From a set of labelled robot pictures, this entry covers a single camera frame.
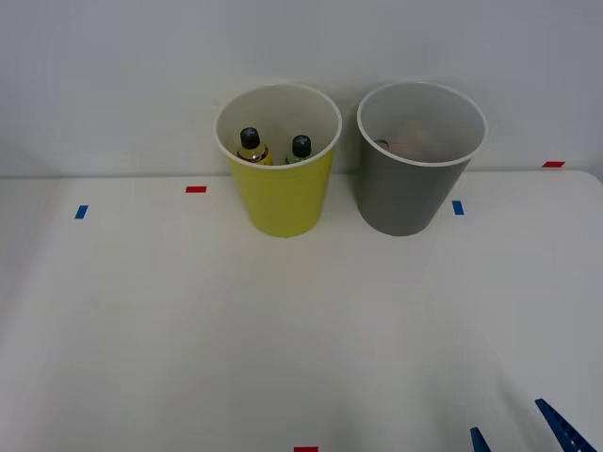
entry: yellow bottle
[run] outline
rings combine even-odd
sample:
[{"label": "yellow bottle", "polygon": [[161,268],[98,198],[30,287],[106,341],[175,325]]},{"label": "yellow bottle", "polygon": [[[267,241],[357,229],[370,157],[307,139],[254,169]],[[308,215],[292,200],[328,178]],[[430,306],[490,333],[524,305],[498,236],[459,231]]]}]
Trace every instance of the yellow bottle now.
[{"label": "yellow bottle", "polygon": [[272,154],[268,146],[260,141],[260,135],[253,127],[241,130],[241,147],[236,153],[238,158],[257,165],[272,165]]}]

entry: blue tape marker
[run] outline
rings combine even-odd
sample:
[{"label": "blue tape marker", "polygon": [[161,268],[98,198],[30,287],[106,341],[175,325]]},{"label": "blue tape marker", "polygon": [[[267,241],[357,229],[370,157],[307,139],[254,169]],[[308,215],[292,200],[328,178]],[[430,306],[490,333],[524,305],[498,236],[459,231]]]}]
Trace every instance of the blue tape marker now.
[{"label": "blue tape marker", "polygon": [[453,201],[452,207],[454,208],[454,215],[464,215],[463,205],[460,201]]},{"label": "blue tape marker", "polygon": [[87,211],[88,211],[87,205],[80,205],[79,209],[77,209],[77,213],[75,214],[75,219],[83,219],[86,216]]}]

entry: blue plastic object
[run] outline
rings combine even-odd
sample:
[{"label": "blue plastic object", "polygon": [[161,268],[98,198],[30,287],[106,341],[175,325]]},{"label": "blue plastic object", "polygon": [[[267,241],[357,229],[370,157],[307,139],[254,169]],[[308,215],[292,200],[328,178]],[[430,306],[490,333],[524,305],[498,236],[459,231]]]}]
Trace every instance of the blue plastic object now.
[{"label": "blue plastic object", "polygon": [[555,433],[563,452],[596,452],[595,448],[582,438],[569,422],[563,419],[542,398],[536,400],[536,406],[540,409],[553,433]]},{"label": "blue plastic object", "polygon": [[473,427],[471,430],[471,441],[473,441],[473,450],[474,452],[492,452],[490,447],[488,447],[488,443],[481,436],[480,429],[477,427]]},{"label": "blue plastic object", "polygon": [[453,201],[452,208],[454,209],[454,215],[464,215],[463,203],[460,201]]},{"label": "blue plastic object", "polygon": [[79,208],[77,209],[77,213],[75,214],[75,219],[84,219],[87,211],[88,211],[87,205],[80,205]]}]

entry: cup rim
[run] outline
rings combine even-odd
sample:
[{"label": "cup rim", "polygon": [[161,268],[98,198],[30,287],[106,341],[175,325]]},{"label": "cup rim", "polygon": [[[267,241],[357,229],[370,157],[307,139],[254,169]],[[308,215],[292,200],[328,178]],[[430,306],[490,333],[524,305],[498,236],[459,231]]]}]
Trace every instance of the cup rim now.
[{"label": "cup rim", "polygon": [[[365,103],[367,102],[367,100],[370,99],[377,92],[381,91],[382,89],[388,89],[388,88],[392,88],[392,87],[400,86],[400,85],[427,85],[427,86],[430,86],[430,87],[444,89],[444,90],[446,90],[448,92],[451,92],[451,93],[459,96],[460,98],[462,98],[463,100],[465,100],[466,102],[468,102],[471,106],[473,106],[476,109],[476,111],[480,115],[481,121],[483,122],[483,136],[481,137],[480,144],[471,153],[468,153],[467,155],[464,155],[461,158],[457,158],[455,160],[449,160],[449,161],[446,161],[446,162],[421,162],[421,161],[417,161],[417,160],[410,160],[408,158],[400,157],[399,155],[395,155],[395,154],[390,153],[389,151],[386,151],[385,149],[383,149],[371,137],[368,136],[368,133],[365,130],[365,127],[364,127],[364,125],[362,124],[362,121],[361,121],[362,109],[365,106]],[[387,83],[385,85],[381,85],[381,86],[379,86],[379,87],[377,87],[375,89],[372,89],[367,94],[365,94],[365,97],[363,97],[362,101],[358,105],[358,111],[356,112],[356,123],[358,124],[358,128],[360,129],[360,133],[362,134],[363,138],[375,150],[379,151],[380,153],[382,153],[383,155],[386,155],[389,158],[392,158],[392,159],[397,160],[397,161],[402,162],[402,163],[406,163],[408,165],[414,165],[416,167],[452,167],[454,165],[458,165],[460,163],[466,162],[467,160],[470,160],[476,153],[478,153],[483,148],[483,145],[486,142],[486,139],[488,138],[488,134],[489,134],[488,121],[487,121],[485,115],[483,114],[483,111],[481,111],[480,106],[477,105],[475,103],[475,101],[473,101],[473,99],[471,99],[466,94],[463,94],[462,92],[460,92],[457,89],[453,89],[451,87],[447,87],[446,85],[442,85],[440,83],[428,82],[428,81],[422,81],[422,80],[419,80],[419,81],[392,82],[392,83]]]},{"label": "cup rim", "polygon": [[[222,144],[222,142],[220,140],[220,136],[218,135],[218,122],[220,120],[220,117],[222,116],[222,113],[235,100],[237,100],[237,99],[239,99],[239,98],[241,98],[243,96],[246,96],[246,95],[248,95],[248,94],[250,94],[250,93],[252,93],[254,91],[257,91],[257,90],[260,90],[260,89],[265,89],[265,88],[270,88],[270,87],[293,87],[293,88],[299,88],[299,89],[306,89],[306,90],[311,91],[311,92],[319,95],[320,97],[322,97],[333,108],[333,110],[335,112],[335,115],[337,116],[337,131],[335,132],[335,136],[334,136],[333,140],[331,140],[331,142],[322,151],[320,151],[316,155],[308,158],[307,160],[303,160],[303,161],[298,162],[298,163],[293,163],[293,164],[290,164],[290,165],[275,165],[275,166],[270,166],[270,165],[257,165],[257,164],[254,164],[254,163],[246,162],[242,158],[236,158],[236,156],[234,156],[232,153],[230,153],[224,147],[224,145]],[[299,167],[302,167],[302,166],[307,165],[309,163],[312,163],[312,162],[314,162],[316,160],[319,160],[322,156],[326,155],[334,147],[335,143],[341,137],[342,122],[343,121],[341,120],[341,112],[339,111],[339,108],[337,107],[336,103],[329,96],[327,96],[323,92],[320,92],[318,89],[314,89],[314,88],[308,87],[308,86],[303,85],[301,83],[291,83],[291,82],[287,82],[287,83],[268,83],[266,85],[262,85],[260,87],[256,87],[256,88],[253,88],[253,89],[248,89],[247,91],[240,93],[239,95],[237,95],[237,97],[233,98],[230,102],[228,102],[228,104],[226,104],[225,106],[223,106],[220,109],[220,111],[218,112],[218,115],[216,115],[216,118],[214,119],[214,139],[218,143],[218,146],[220,147],[220,150],[222,151],[222,153],[225,153],[228,158],[230,158],[231,160],[237,162],[238,164],[244,165],[246,167],[254,168],[256,170],[267,170],[267,171],[293,170],[295,168],[299,168]]]}]

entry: yellow cup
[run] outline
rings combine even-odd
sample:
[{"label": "yellow cup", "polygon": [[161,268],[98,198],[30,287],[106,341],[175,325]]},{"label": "yellow cup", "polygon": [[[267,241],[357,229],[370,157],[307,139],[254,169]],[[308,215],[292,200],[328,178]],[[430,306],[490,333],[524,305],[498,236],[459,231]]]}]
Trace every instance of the yellow cup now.
[{"label": "yellow cup", "polygon": [[[274,166],[236,157],[239,133],[245,127],[258,130]],[[320,218],[334,146],[341,135],[341,114],[334,102],[304,85],[267,85],[236,97],[223,108],[214,131],[255,227],[276,237],[312,229]],[[313,156],[285,165],[297,135],[310,137]]]}]

